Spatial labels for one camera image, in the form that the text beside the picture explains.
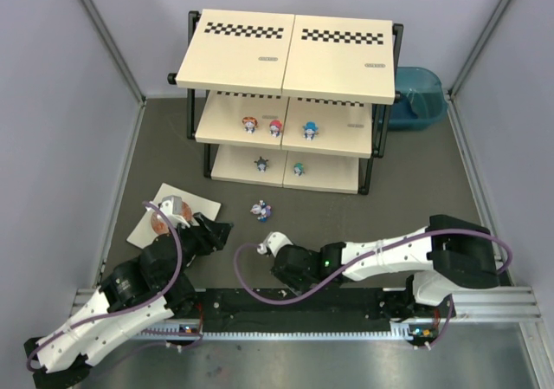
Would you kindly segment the white square plate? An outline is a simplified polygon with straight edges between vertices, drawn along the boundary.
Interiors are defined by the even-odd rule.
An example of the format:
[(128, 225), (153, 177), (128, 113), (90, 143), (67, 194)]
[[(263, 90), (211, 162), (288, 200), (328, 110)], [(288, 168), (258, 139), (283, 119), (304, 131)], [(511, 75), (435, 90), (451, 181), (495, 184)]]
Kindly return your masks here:
[[(215, 220), (222, 204), (216, 201), (202, 198), (195, 194), (188, 193), (178, 189), (177, 187), (162, 183), (158, 189), (158, 192), (151, 201), (153, 204), (159, 204), (163, 198), (167, 196), (179, 196), (186, 204), (191, 208), (192, 214), (195, 212), (202, 212), (204, 216), (211, 220)], [(126, 241), (140, 249), (143, 249), (146, 245), (150, 244), (156, 235), (151, 227), (151, 213), (152, 210), (147, 210), (141, 217), (137, 226), (130, 233)]]

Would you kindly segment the grey-hooded Doraemon figure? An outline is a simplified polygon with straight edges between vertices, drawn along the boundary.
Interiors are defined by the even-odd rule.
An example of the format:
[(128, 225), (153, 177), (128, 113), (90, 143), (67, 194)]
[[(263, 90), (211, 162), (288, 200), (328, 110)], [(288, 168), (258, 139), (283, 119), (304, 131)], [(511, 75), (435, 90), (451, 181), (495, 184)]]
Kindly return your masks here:
[(262, 156), (260, 156), (254, 161), (254, 164), (258, 172), (266, 172), (268, 169), (269, 160), (264, 159)]

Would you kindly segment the teal-hooded Doraemon figure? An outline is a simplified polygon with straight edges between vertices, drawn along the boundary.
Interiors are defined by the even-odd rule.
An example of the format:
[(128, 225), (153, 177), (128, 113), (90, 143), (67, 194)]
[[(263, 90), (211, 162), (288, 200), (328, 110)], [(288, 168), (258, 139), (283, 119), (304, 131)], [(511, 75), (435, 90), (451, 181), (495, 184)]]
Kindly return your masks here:
[(293, 165), (293, 174), (296, 177), (301, 177), (305, 172), (304, 165), (300, 162), (297, 162)]

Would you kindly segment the red patterned bowl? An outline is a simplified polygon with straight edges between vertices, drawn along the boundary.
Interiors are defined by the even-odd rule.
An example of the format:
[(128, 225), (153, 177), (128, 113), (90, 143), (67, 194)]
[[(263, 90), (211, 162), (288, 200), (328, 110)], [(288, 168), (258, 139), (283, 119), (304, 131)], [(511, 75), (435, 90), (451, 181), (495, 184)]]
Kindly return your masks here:
[(167, 223), (157, 214), (151, 213), (151, 227), (156, 235), (169, 233)]

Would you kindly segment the three-tier beige black shelf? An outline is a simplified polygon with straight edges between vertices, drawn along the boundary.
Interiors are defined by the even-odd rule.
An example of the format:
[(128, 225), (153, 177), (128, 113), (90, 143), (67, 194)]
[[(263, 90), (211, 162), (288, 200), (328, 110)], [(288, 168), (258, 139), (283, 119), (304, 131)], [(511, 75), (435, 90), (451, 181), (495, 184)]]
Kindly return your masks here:
[[(203, 175), (367, 194), (401, 97), (403, 31), (390, 20), (192, 10), (183, 62), (167, 80), (187, 92), (186, 135), (203, 147)], [(245, 116), (258, 120), (252, 134)], [(278, 138), (272, 120), (282, 122)], [(319, 127), (314, 140), (303, 138), (308, 121)], [(260, 156), (266, 172), (256, 170)]]

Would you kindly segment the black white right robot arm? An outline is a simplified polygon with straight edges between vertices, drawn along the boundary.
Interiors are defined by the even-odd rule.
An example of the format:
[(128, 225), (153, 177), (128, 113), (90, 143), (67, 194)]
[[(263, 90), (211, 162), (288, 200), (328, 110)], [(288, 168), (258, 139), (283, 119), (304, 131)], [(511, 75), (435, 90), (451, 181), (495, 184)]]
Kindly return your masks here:
[(258, 245), (271, 256), (272, 275), (296, 295), (320, 283), (342, 285), (373, 276), (409, 272), (406, 304), (436, 307), (453, 292), (500, 285), (490, 231), (447, 215), (401, 237), (374, 242), (329, 243), (309, 250), (283, 233), (272, 232)]

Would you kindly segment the teal plastic basin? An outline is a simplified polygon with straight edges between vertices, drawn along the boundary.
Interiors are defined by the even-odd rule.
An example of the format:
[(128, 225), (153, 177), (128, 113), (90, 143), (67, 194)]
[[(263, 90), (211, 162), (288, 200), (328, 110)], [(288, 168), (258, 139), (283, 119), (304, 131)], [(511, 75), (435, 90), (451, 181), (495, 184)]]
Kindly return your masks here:
[(441, 121), (447, 114), (441, 79), (420, 67), (399, 67), (396, 90), (401, 99), (392, 106), (391, 131), (420, 131)]

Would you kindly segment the pink-hooded Doraemon figure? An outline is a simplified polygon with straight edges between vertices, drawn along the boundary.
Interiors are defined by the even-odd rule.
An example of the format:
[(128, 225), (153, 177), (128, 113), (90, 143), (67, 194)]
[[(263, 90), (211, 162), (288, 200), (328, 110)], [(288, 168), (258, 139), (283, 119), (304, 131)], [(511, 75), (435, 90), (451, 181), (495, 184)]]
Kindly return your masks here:
[(272, 120), (269, 123), (269, 133), (272, 137), (278, 138), (282, 133), (282, 122), (280, 120)]

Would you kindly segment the blue bucket Doraemon figure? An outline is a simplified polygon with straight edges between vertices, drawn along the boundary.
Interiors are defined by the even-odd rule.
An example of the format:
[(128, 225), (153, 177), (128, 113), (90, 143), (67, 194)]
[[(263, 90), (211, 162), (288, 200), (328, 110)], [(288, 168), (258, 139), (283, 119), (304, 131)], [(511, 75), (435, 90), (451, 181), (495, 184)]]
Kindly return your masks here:
[(319, 127), (314, 121), (308, 121), (303, 126), (303, 138), (306, 140), (314, 140), (319, 134)]

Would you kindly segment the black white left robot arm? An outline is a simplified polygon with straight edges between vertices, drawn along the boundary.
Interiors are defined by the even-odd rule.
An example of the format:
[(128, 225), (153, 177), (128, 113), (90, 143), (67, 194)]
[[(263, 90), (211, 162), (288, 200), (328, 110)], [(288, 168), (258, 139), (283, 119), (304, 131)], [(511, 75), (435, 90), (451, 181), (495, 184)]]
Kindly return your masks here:
[(69, 388), (111, 351), (150, 326), (197, 313), (198, 297), (184, 273), (199, 256), (222, 250), (233, 226), (201, 213), (192, 225), (153, 239), (121, 263), (91, 298), (52, 334), (30, 338), (25, 353), (38, 364), (38, 388)]

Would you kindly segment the white sheep Doraemon figure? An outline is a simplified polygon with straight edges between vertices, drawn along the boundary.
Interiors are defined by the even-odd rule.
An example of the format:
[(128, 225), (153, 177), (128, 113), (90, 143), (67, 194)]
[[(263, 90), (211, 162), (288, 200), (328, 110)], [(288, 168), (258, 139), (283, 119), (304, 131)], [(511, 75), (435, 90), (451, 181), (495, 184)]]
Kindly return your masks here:
[(265, 202), (260, 200), (257, 204), (254, 204), (250, 210), (252, 214), (260, 215), (263, 208), (265, 207)]

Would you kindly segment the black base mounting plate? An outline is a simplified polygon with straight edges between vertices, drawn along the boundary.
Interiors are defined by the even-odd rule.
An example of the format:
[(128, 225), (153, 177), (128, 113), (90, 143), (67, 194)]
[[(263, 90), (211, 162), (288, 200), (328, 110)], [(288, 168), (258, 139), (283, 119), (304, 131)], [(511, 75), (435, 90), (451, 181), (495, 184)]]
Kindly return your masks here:
[(384, 330), (391, 321), (444, 319), (448, 303), (424, 306), (406, 289), (330, 288), (290, 305), (256, 300), (244, 289), (206, 289), (176, 317), (201, 320), (209, 332), (346, 332)]

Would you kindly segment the orange lion Doraemon figure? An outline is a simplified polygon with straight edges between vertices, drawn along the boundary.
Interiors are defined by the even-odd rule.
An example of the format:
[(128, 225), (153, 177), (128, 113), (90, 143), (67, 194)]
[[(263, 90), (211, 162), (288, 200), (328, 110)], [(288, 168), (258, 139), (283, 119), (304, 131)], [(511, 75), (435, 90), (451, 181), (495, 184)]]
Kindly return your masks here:
[(258, 120), (253, 116), (245, 116), (242, 119), (242, 124), (246, 133), (254, 133), (258, 127)]

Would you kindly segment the purple white Doraemon figure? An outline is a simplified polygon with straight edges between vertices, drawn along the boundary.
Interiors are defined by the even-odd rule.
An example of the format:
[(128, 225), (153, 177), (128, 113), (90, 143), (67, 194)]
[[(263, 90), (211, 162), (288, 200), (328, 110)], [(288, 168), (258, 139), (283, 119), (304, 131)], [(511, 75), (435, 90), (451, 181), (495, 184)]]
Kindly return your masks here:
[(272, 214), (272, 207), (270, 205), (266, 205), (261, 208), (260, 214), (258, 215), (257, 219), (263, 223), (267, 221), (267, 219)]

